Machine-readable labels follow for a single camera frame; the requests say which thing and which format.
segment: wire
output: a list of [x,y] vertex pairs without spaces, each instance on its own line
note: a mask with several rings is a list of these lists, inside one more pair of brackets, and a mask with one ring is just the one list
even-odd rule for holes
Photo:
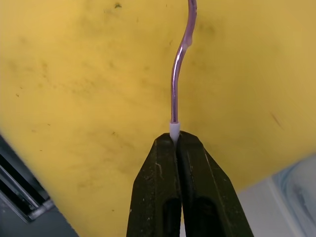
[[192,35],[197,18],[197,1],[188,0],[189,15],[186,30],[174,59],[171,75],[171,121],[178,123],[178,79],[181,64],[188,47],[192,44]]

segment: white object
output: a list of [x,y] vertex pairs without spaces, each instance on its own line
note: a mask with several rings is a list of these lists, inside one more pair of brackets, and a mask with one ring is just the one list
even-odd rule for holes
[[254,237],[305,237],[271,177],[238,197]]
[[170,137],[173,140],[174,145],[177,145],[177,141],[180,135],[180,123],[170,123]]

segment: black clamp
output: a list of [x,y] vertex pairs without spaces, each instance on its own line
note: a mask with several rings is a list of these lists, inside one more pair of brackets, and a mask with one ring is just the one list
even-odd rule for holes
[[200,140],[158,137],[133,185],[127,237],[253,237],[235,190]]

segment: purple insulated wire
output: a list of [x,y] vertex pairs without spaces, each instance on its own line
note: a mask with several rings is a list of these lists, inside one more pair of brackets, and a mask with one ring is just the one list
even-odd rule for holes
[[178,79],[181,64],[184,55],[188,47],[192,44],[192,35],[194,30],[194,25],[196,24],[197,18],[197,1],[188,0],[189,3],[189,16],[184,32],[183,38],[181,40],[180,46],[177,51],[176,58],[174,59],[171,75],[171,123],[178,123]]

